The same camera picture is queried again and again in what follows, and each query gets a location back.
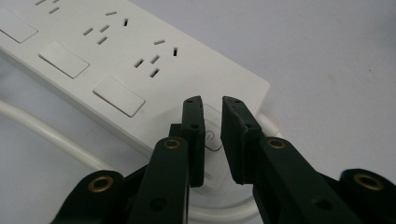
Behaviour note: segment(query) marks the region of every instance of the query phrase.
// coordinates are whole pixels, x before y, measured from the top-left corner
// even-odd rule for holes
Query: brass screw insert
[[[286,146],[284,142],[277,139],[268,140],[267,144],[273,148],[284,148]]]
[[[384,185],[381,183],[381,181],[379,181],[372,175],[357,173],[353,177],[358,184],[362,185],[367,189],[380,191],[384,188]]]
[[[177,141],[176,139],[169,139],[163,143],[163,146],[168,149],[175,149],[175,148],[180,147],[180,142]]]
[[[88,185],[88,190],[93,193],[103,192],[113,185],[113,178],[108,175],[101,175],[93,179]]]

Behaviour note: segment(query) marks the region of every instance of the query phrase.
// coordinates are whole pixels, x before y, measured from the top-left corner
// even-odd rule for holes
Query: outlet switch
[[[37,30],[7,9],[0,9],[0,31],[18,43],[22,43],[37,33]]]
[[[87,62],[56,41],[43,48],[38,55],[71,78],[77,77],[89,66]]]
[[[93,89],[93,92],[128,117],[133,117],[145,103],[144,99],[122,86],[112,77],[106,77],[102,80]]]

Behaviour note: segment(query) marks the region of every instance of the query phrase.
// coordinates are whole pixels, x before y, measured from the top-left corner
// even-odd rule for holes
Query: white cable
[[[93,155],[90,151],[83,148],[76,142],[67,138],[54,128],[50,127],[47,123],[38,119],[27,112],[9,105],[0,100],[0,114],[14,119],[19,124],[25,126],[31,131],[39,134],[43,138],[47,139],[50,143],[63,150],[65,153],[81,161],[93,170],[116,170],[111,165],[102,161],[97,156]]]
[[[107,164],[105,161],[102,161],[100,158],[96,157],[90,151],[78,145],[76,142],[68,139],[66,136],[50,127],[44,121],[1,100],[0,114],[3,114],[10,119],[14,119],[19,124],[39,134],[53,145],[76,158],[78,161],[81,161],[93,170],[116,171],[114,167]],[[276,125],[264,114],[260,114],[258,116],[258,122],[267,135],[283,137]],[[202,222],[232,222],[253,216],[257,214],[258,211],[259,210],[254,199],[251,198],[244,204],[230,208],[204,208],[191,205],[189,209],[189,217]]]

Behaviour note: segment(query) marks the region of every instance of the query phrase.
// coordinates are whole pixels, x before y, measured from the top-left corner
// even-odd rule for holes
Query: black plastic part
[[[396,186],[381,175],[353,169],[341,174],[346,202],[366,223],[396,223]]]
[[[188,143],[164,138],[154,148],[127,223],[186,223],[189,190]]]
[[[103,191],[94,192],[89,188],[90,183],[96,178],[111,179],[111,186]],[[96,181],[93,189],[100,189],[105,180]],[[102,224],[111,223],[113,213],[123,202],[120,199],[123,177],[113,171],[98,171],[83,178],[65,200],[53,224]]]
[[[242,101],[228,96],[222,100],[221,141],[233,180],[238,184],[253,184],[262,127]]]
[[[169,136],[179,136],[189,143],[190,184],[192,188],[204,184],[205,121],[201,96],[184,101],[181,124],[172,124]]]
[[[272,144],[281,142],[282,147]],[[257,182],[262,188],[270,183],[271,191],[262,188],[263,200],[276,194],[282,207],[279,219],[293,216],[295,223],[362,223],[339,195],[327,184],[294,146],[284,139],[265,137],[258,153],[262,178]]]
[[[142,184],[143,177],[145,176],[147,165],[143,166],[139,170],[133,172],[132,174],[124,178],[124,183],[122,186],[120,200],[123,202],[118,213],[114,214],[113,221],[110,223],[125,223],[129,217],[132,208],[134,207],[134,201],[136,195],[140,190],[140,185]]]
[[[221,140],[235,182],[254,185],[264,223],[362,223],[291,143],[265,137],[238,99],[223,97]]]

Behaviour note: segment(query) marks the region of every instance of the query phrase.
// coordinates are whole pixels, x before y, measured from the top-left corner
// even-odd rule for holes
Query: power strip
[[[9,61],[149,157],[180,123],[185,99],[204,101],[205,184],[221,186],[221,98],[258,117],[265,80],[125,0],[1,0],[0,50]]]

